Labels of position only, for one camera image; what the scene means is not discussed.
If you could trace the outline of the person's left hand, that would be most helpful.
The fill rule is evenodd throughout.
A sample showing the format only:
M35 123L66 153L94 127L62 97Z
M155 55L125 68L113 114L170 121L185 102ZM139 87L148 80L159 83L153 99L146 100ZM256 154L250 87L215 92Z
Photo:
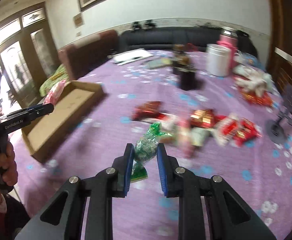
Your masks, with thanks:
M15 161L15 152L13 145L7 141L6 151L0 153L0 180L8 186L14 186L17 183L18 172ZM0 204L2 203L2 193L0 191Z

